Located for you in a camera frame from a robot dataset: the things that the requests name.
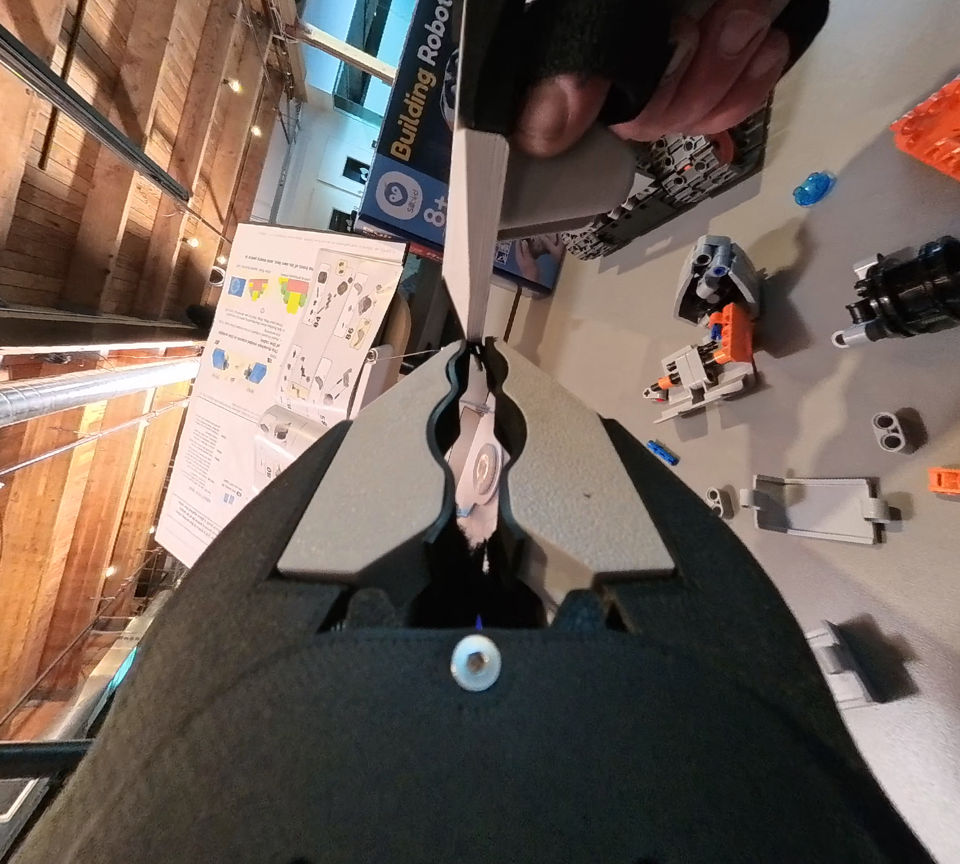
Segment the black toy wheel assembly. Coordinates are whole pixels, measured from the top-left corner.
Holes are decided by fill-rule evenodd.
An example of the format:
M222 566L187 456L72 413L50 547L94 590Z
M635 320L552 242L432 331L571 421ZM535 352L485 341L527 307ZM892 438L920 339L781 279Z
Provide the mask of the black toy wheel assembly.
M856 300L850 326L833 345L915 338L959 324L959 241L952 236L922 245L912 256L877 254L854 268Z

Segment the blue robot kit box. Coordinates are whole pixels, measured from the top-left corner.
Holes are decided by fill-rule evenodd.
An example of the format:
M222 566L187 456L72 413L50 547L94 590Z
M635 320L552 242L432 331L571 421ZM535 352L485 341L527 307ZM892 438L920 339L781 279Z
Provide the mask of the blue robot kit box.
M356 229L443 261L463 0L415 0ZM546 24L531 0L466 0L473 25L468 80L478 80L480 129L509 135L534 67L546 55Z

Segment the black lighting track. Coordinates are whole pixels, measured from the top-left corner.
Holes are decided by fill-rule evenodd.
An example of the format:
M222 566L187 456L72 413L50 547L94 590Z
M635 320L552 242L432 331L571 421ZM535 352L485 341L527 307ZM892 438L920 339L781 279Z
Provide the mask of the black lighting track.
M1 27L1 64L29 90L50 103L162 193L186 205L191 193L140 150L121 130L55 74L46 63Z

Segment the instruction sheet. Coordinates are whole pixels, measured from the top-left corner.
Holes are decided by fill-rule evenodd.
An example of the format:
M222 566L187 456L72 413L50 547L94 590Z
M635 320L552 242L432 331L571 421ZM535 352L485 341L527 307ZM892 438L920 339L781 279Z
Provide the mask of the instruction sheet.
M407 253L403 243L253 222L233 239L154 536L187 567L347 420Z

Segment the tracked toy robot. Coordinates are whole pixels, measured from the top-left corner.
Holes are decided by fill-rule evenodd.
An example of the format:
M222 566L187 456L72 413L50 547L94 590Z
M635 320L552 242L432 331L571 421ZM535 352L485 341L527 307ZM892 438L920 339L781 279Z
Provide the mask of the tracked toy robot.
M760 110L719 135L666 135L636 145L637 192L584 227L562 233L565 249L583 261L610 256L759 174L772 108L769 97Z

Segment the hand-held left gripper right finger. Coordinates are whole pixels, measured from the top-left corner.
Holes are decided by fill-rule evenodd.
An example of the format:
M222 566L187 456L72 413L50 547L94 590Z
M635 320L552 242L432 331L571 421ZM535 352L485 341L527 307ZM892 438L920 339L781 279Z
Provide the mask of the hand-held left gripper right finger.
M542 628L575 592L669 580L676 563L601 416L510 345L481 355L508 462L486 628Z

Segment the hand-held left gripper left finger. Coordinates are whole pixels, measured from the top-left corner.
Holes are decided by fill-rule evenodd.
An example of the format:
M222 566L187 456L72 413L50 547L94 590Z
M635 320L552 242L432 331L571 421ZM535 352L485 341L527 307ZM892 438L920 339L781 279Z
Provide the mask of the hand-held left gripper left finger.
M332 588L319 628L345 628L355 598L384 622L475 627L476 565L446 460L471 359L467 344L443 347L346 429L276 566Z

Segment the metal ventilation duct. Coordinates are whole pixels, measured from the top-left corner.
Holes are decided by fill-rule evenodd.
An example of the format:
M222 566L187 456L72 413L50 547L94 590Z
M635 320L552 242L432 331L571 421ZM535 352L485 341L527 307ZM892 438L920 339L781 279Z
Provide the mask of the metal ventilation duct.
M1 385L1 427L189 382L197 377L200 368L201 359L191 357L6 382Z

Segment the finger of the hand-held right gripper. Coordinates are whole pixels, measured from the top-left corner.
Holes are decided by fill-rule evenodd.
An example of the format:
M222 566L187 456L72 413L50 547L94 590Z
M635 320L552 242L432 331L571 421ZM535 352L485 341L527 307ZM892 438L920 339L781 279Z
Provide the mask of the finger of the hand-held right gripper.
M483 337L509 153L497 134L463 126L453 131L441 277L471 344Z

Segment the grey orange block assembly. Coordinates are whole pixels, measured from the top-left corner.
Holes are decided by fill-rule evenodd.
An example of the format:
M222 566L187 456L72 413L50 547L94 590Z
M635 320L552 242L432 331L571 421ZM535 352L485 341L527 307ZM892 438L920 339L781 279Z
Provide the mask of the grey orange block assembly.
M694 414L756 383L754 339L762 277L729 237L703 235L678 279L674 318L702 330L702 341L663 359L644 397L662 410L657 423Z

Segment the orange wedge block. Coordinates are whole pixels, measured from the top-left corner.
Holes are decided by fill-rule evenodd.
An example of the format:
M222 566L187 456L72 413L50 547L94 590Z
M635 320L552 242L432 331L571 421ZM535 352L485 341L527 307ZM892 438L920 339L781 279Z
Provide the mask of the orange wedge block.
M959 85L954 78L896 120L890 130L901 152L959 181Z

